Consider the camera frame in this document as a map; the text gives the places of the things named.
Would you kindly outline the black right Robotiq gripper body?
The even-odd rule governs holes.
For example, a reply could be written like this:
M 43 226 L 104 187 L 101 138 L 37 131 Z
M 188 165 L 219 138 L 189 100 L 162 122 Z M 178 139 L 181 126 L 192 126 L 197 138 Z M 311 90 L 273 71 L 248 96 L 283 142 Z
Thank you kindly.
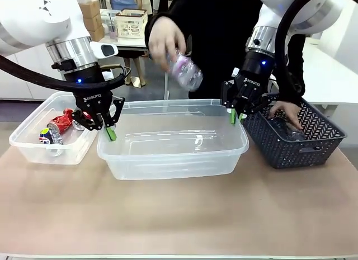
M 236 109 L 252 109 L 259 105 L 267 92 L 269 77 L 273 71 L 273 57 L 249 51 L 238 75 L 234 79 L 237 94 L 234 98 Z

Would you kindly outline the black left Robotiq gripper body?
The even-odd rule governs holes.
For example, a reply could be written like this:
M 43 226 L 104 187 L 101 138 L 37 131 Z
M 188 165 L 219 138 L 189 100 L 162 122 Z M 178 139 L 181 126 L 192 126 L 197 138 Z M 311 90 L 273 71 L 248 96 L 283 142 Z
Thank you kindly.
M 99 65 L 67 73 L 64 78 L 67 82 L 81 87 L 74 93 L 77 107 L 91 116 L 109 114 L 112 92 L 97 87 L 99 83 L 105 81 Z

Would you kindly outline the person's left hand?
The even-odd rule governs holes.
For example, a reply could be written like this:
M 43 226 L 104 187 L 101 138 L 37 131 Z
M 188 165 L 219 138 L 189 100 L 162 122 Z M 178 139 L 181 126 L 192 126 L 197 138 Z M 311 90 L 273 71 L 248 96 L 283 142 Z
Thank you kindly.
M 301 108 L 293 103 L 285 101 L 277 101 L 270 109 L 269 118 L 273 118 L 278 111 L 283 111 L 288 121 L 298 130 L 302 130 L 302 126 L 298 119 Z

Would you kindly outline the person's right hand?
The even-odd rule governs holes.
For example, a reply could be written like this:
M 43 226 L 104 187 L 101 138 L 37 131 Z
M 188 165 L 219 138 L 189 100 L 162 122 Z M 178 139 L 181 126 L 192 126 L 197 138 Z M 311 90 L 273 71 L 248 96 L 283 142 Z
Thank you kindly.
M 150 32 L 148 48 L 154 62 L 167 72 L 169 69 L 167 56 L 169 55 L 174 61 L 177 51 L 184 54 L 186 40 L 182 31 L 170 18 L 160 17 Z

